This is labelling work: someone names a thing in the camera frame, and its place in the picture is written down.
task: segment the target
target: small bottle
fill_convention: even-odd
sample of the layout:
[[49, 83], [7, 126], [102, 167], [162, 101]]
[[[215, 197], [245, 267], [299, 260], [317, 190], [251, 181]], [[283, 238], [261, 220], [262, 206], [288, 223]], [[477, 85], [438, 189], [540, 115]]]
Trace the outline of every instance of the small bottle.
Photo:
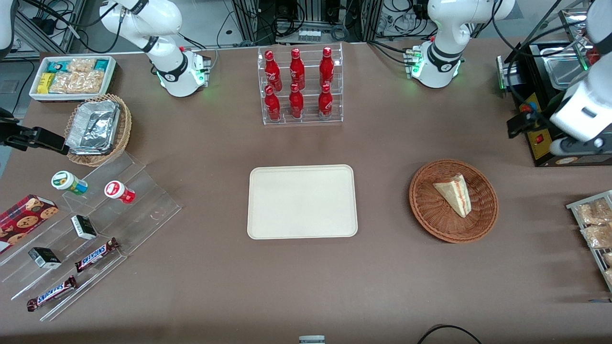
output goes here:
[[274, 91], [280, 92], [283, 89], [283, 82], [280, 81], [280, 68], [274, 61], [274, 54], [270, 50], [264, 54], [266, 57], [266, 79], [268, 84], [272, 85]]
[[109, 182], [104, 187], [104, 194], [107, 197], [121, 200], [125, 204], [130, 204], [136, 198], [136, 193], [132, 189], [128, 189], [125, 184], [120, 181]]
[[323, 121], [328, 120], [332, 116], [332, 102], [334, 98], [329, 92], [329, 88], [328, 83], [324, 84], [319, 95], [319, 118]]
[[266, 103], [268, 117], [270, 117], [270, 121], [278, 122], [280, 121], [280, 102], [278, 101], [278, 97], [274, 94], [274, 88], [272, 88], [272, 86], [266, 85], [264, 90], [266, 91], [264, 103]]
[[325, 83], [332, 84], [334, 80], [334, 62], [332, 60], [332, 49], [330, 47], [323, 48], [323, 58], [319, 65], [319, 75], [321, 87], [323, 87]]
[[291, 104], [291, 115], [295, 119], [300, 119], [304, 115], [304, 97], [300, 92], [300, 87], [297, 83], [291, 84], [291, 94], [289, 95], [289, 103]]
[[51, 185], [58, 190], [68, 190], [75, 195], [82, 195], [87, 192], [88, 184], [86, 181], [78, 179], [68, 171], [60, 171], [51, 178]]
[[291, 65], [289, 66], [291, 73], [291, 82], [297, 83], [299, 89], [306, 87], [306, 73], [304, 71], [304, 62], [300, 58], [300, 49], [291, 49]]

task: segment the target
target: snickers bar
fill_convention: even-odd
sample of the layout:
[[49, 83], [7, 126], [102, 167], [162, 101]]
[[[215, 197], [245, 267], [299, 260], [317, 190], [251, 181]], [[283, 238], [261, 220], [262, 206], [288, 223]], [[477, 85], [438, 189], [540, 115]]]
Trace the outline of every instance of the snickers bar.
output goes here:
[[67, 290], [77, 289], [77, 288], [78, 288], [77, 280], [75, 280], [74, 276], [70, 276], [68, 277], [68, 280], [66, 280], [64, 283], [47, 291], [41, 296], [28, 301], [28, 312], [35, 311], [37, 308], [42, 306], [45, 302], [58, 297], [60, 294], [62, 294], [63, 292]]
[[99, 249], [93, 251], [87, 257], [83, 258], [83, 260], [78, 263], [75, 263], [76, 271], [82, 272], [83, 270], [89, 268], [90, 266], [98, 262], [98, 260], [101, 260], [102, 257], [111, 253], [111, 251], [116, 249], [117, 247], [119, 247], [119, 244], [117, 243], [117, 240], [115, 240], [115, 238], [113, 237], [112, 239], [104, 243], [104, 245], [102, 245]]

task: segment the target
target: red cookie box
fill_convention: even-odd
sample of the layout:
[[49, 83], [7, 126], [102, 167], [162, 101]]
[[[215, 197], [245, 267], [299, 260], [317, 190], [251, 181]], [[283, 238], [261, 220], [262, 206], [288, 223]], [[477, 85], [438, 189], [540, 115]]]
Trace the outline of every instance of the red cookie box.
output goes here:
[[0, 214], [0, 253], [15, 245], [58, 211], [58, 206], [50, 200], [28, 195]]

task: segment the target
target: yellow label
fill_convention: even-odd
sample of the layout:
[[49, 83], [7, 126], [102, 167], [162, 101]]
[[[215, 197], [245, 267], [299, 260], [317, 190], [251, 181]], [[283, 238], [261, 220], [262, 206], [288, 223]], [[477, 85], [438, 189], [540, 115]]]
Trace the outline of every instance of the yellow label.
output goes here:
[[43, 73], [40, 76], [39, 85], [36, 88], [36, 92], [39, 94], [47, 94], [49, 93], [49, 86], [53, 83], [53, 78], [55, 78], [54, 73]]
[[[540, 103], [537, 101], [536, 94], [532, 94], [527, 98], [527, 103], [534, 103], [537, 111], [541, 111]], [[528, 132], [527, 139], [529, 140], [529, 145], [531, 146], [531, 151], [534, 154], [534, 158], [537, 160], [550, 152], [550, 144], [553, 142], [550, 137], [550, 132], [548, 129], [542, 129], [536, 132]]]

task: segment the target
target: red cap bottle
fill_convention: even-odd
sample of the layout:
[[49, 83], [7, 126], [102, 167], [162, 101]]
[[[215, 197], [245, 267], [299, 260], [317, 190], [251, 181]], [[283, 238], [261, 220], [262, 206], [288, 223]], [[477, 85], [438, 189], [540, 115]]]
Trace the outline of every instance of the red cap bottle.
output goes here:
[[280, 81], [280, 68], [274, 61], [274, 53], [267, 50], [264, 56], [266, 57], [266, 79], [276, 92], [280, 92], [283, 89], [283, 82]]
[[326, 121], [332, 116], [332, 102], [334, 98], [329, 92], [330, 86], [328, 83], [321, 87], [321, 94], [319, 95], [319, 117]]
[[302, 118], [302, 115], [304, 114], [304, 97], [302, 96], [300, 87], [297, 83], [291, 84], [289, 103], [291, 104], [291, 115], [293, 118]]
[[330, 47], [323, 48], [323, 58], [319, 65], [319, 84], [321, 87], [325, 83], [332, 84], [334, 80], [334, 61], [332, 60], [332, 49]]
[[280, 102], [278, 101], [278, 97], [274, 94], [272, 86], [266, 85], [264, 90], [266, 92], [264, 103], [266, 103], [268, 117], [270, 117], [270, 121], [278, 122], [280, 121]]
[[304, 62], [300, 58], [300, 49], [291, 49], [291, 65], [289, 66], [291, 73], [291, 82], [297, 83], [300, 89], [306, 87], [306, 74], [304, 72]]

